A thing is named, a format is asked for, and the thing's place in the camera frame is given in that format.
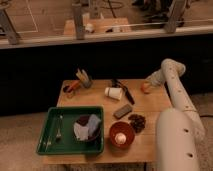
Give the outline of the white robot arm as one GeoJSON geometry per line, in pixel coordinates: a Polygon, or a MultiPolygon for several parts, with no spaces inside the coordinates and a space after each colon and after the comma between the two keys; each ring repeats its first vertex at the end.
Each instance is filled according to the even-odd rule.
{"type": "Polygon", "coordinates": [[[205,128],[180,81],[185,71],[184,64],[164,59],[148,76],[151,86],[167,84],[172,103],[156,120],[156,171],[200,171],[196,142],[204,139],[205,128]]]}

